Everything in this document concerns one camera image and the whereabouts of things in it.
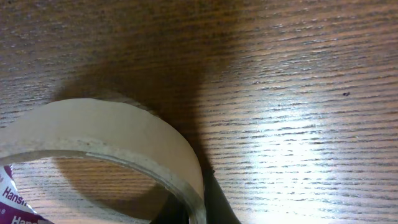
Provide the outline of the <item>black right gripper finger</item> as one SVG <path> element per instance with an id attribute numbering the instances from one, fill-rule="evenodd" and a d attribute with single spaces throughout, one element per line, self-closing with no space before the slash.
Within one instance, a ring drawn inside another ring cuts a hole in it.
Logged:
<path id="1" fill-rule="evenodd" d="M 205 208 L 206 222 L 209 224 L 241 224 L 233 212 L 218 181 L 210 169 L 205 172 Z M 150 224 L 189 224 L 188 212 L 182 202 L 173 194 L 169 194 L 161 211 Z"/>

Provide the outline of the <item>white tape roll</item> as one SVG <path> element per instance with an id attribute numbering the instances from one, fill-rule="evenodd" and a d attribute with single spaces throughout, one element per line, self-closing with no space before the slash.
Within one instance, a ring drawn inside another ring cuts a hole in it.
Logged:
<path id="1" fill-rule="evenodd" d="M 206 222 L 198 158 L 160 118 L 127 103 L 78 98 L 24 113 L 1 130 L 1 164 L 47 157 L 102 159 L 138 170 L 173 193 L 192 223 Z"/>

